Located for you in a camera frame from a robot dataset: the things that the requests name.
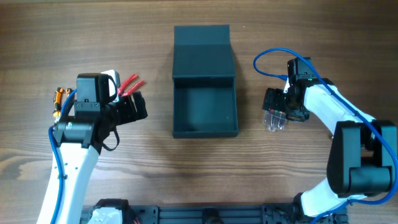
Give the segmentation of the red handled snips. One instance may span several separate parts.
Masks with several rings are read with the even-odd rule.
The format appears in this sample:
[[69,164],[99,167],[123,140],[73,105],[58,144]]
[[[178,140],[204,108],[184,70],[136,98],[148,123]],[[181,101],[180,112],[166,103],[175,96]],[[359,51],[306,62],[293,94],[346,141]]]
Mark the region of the red handled snips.
[[129,96],[132,95],[135,91],[137,91],[142,85],[146,82],[144,80],[139,80],[135,83],[135,80],[139,77],[134,73],[129,78],[124,80],[121,86],[118,88],[119,96]]

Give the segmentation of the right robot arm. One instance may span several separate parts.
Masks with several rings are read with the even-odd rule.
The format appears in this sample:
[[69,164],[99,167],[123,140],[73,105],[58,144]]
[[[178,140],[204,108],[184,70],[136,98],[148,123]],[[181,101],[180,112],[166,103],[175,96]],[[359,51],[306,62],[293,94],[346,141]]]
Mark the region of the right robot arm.
[[322,220],[350,202],[391,193],[397,183],[391,157],[397,152],[395,124],[357,109],[333,82],[318,79],[311,63],[309,57],[289,60],[285,88],[268,88],[262,106],[271,132],[313,113],[333,137],[326,178],[295,196],[289,211],[293,222]]

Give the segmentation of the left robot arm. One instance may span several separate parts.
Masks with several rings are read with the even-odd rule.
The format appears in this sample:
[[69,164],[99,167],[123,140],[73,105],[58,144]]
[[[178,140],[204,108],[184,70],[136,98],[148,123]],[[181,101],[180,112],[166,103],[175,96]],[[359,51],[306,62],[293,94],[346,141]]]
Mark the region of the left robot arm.
[[82,73],[76,89],[54,97],[56,121],[49,127],[52,171],[38,223],[79,223],[91,174],[110,134],[117,127],[147,118],[136,74],[123,82],[115,70]]

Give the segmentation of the clear case coloured screwdrivers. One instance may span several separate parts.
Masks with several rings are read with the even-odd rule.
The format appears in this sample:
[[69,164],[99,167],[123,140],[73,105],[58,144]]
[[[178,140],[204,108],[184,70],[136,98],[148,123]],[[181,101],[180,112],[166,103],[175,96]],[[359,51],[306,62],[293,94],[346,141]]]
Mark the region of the clear case coloured screwdrivers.
[[285,112],[277,110],[265,111],[263,123],[268,127],[270,132],[285,129],[286,122]]

